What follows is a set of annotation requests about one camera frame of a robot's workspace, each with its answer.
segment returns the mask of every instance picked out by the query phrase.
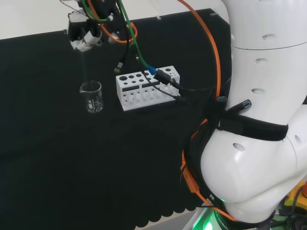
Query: white wall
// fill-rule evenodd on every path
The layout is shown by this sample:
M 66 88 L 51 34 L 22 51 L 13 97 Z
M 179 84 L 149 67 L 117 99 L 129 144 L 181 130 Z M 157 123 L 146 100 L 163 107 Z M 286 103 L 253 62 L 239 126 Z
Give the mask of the white wall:
M 195 9 L 212 8 L 228 21 L 220 0 L 187 0 Z M 77 7 L 76 2 L 68 1 Z M 131 19 L 183 12 L 176 0 L 123 0 Z M 59 0 L 0 0 L 0 39 L 59 31 L 67 28 L 72 10 Z

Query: yellow base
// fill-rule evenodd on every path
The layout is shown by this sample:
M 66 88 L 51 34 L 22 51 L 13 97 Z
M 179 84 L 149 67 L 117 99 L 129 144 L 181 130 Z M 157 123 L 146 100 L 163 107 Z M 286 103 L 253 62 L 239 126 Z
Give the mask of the yellow base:
M 294 187 L 294 189 L 291 190 L 288 198 L 286 199 L 286 201 L 284 203 L 285 206 L 291 207 L 293 205 L 295 195 L 296 195 L 298 189 L 300 187 L 302 187 L 303 185 L 305 185 L 305 182 L 301 181 L 300 183 L 297 184 L 297 186 Z M 302 193 L 300 193 L 300 195 L 298 196 L 296 207 L 301 207 L 301 208 L 307 210 L 307 198 L 305 198 Z

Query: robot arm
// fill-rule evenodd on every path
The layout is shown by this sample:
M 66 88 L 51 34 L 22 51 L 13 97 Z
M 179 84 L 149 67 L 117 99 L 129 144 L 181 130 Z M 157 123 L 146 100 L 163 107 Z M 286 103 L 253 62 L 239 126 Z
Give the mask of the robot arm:
M 307 1 L 223 0 L 231 25 L 233 74 L 227 109 L 289 126 L 267 141 L 215 130 L 201 158 L 203 178 L 230 215 L 257 223 L 307 174 Z

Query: green cable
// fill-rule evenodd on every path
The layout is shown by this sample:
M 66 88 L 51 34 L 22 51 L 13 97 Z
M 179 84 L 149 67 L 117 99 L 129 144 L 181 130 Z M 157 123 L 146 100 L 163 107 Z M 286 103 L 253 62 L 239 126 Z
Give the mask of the green cable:
M 129 29 L 130 29 L 131 36 L 132 36 L 132 38 L 133 38 L 133 43 L 132 43 L 132 44 L 134 44 L 134 45 L 136 46 L 136 49 L 137 49 L 137 51 L 138 51 L 138 55 L 139 55 L 139 58 L 140 58 L 141 63 L 147 68 L 148 64 L 146 63 L 146 61 L 145 61 L 145 60 L 143 59 L 143 57 L 142 57 L 142 54 L 141 54 L 139 45 L 138 45 L 138 43 L 137 43 L 137 41 L 136 41 L 136 38 L 135 38 L 135 35 L 134 35 L 134 32 L 133 32 L 133 29 L 132 29 L 132 27 L 131 27 L 131 23 L 130 23 L 129 17 L 128 17 L 127 12 L 126 12 L 125 7 L 124 7 L 124 4 L 122 3 L 121 0 L 118 0 L 118 2 L 119 2 L 119 5 L 120 5 L 121 9 L 122 9 L 123 12 L 124 12 L 124 15 L 125 15 L 126 20 L 127 20 L 127 24 L 128 24 Z
M 100 19 L 100 18 L 97 18 L 97 17 L 93 14 L 93 12 L 91 11 L 91 9 L 86 5 L 85 0 L 81 0 L 81 2 L 82 2 L 82 5 L 84 6 L 85 11 L 86 11 L 93 19 L 95 19 L 96 21 L 98 21 L 98 22 L 100 22 L 100 23 L 105 23 L 105 22 L 107 22 L 107 19 Z

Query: beaker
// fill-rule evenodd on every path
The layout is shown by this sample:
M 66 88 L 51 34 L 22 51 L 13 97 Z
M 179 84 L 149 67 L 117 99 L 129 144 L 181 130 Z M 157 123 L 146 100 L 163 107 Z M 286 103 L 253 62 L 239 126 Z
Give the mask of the beaker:
M 101 84 L 91 80 L 82 84 L 80 93 L 85 100 L 85 108 L 90 113 L 98 113 L 103 109 Z

